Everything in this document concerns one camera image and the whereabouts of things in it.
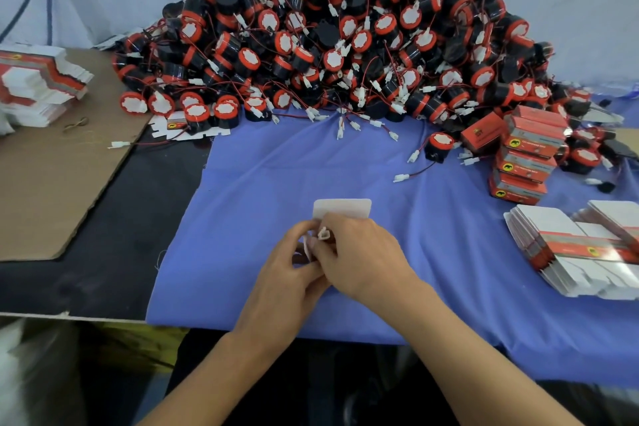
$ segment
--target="black pants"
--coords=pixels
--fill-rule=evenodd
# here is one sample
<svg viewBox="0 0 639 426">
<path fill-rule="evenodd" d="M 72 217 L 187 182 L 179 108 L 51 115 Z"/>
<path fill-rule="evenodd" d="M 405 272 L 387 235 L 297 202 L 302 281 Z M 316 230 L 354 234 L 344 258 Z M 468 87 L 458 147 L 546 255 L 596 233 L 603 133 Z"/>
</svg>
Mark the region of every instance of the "black pants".
<svg viewBox="0 0 639 426">
<path fill-rule="evenodd" d="M 166 394 L 202 362 L 223 334 L 203 329 L 192 329 L 187 333 L 180 344 Z M 314 342 L 294 341 L 249 390 L 224 424 L 307 424 L 308 357 L 309 346 Z M 352 347 L 372 346 L 356 344 Z M 361 411 L 357 422 L 358 426 L 411 424 L 458 424 L 435 380 L 421 362 L 375 406 Z"/>
</svg>

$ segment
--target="person's right hand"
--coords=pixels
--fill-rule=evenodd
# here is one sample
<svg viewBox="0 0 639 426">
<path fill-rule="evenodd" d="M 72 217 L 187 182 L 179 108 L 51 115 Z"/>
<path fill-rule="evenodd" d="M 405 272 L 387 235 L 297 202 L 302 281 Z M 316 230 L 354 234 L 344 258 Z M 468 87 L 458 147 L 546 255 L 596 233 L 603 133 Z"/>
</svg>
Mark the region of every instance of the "person's right hand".
<svg viewBox="0 0 639 426">
<path fill-rule="evenodd" d="M 389 294 L 401 293 L 407 280 L 418 280 L 395 239 L 370 219 L 347 218 L 329 212 L 320 228 L 335 237 L 337 253 L 312 237 L 309 245 L 335 288 L 370 306 Z"/>
</svg>

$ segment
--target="hand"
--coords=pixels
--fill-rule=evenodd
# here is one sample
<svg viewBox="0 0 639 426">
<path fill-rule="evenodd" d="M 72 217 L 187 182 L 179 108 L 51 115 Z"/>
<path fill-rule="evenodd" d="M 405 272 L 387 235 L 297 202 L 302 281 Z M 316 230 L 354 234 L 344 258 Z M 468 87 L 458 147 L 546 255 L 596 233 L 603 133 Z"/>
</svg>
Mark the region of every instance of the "hand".
<svg viewBox="0 0 639 426">
<path fill-rule="evenodd" d="M 262 347 L 275 360 L 291 344 L 319 297 L 330 287 L 318 262 L 293 267 L 299 238 L 317 221 L 290 228 L 262 267 L 233 333 Z"/>
<path fill-rule="evenodd" d="M 401 293 L 406 280 L 418 279 L 395 239 L 370 219 L 352 219 L 329 212 L 319 226 L 335 237 L 337 254 L 323 241 L 309 239 L 313 255 L 328 280 L 365 306 L 391 293 Z"/>
</svg>

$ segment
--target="person's left hand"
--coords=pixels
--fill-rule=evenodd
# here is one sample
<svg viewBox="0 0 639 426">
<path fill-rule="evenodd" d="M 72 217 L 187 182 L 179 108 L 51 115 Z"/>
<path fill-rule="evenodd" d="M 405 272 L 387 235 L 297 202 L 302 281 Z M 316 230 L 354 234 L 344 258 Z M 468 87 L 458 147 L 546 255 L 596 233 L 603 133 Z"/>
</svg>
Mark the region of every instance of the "person's left hand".
<svg viewBox="0 0 639 426">
<path fill-rule="evenodd" d="M 290 228 L 262 267 L 233 333 L 278 357 L 299 333 L 319 297 L 330 287 L 317 261 L 296 268 L 298 241 L 318 221 L 302 221 Z"/>
</svg>

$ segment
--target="black table surface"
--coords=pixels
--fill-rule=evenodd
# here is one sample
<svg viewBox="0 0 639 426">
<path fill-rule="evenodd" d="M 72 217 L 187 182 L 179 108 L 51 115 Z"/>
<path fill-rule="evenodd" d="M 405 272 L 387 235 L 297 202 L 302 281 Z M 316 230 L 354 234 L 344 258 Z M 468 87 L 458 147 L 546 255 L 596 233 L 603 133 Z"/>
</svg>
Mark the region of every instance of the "black table surface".
<svg viewBox="0 0 639 426">
<path fill-rule="evenodd" d="M 140 141 L 154 141 L 148 127 Z M 212 139 L 134 147 L 62 256 L 0 262 L 0 314 L 144 320 Z"/>
</svg>

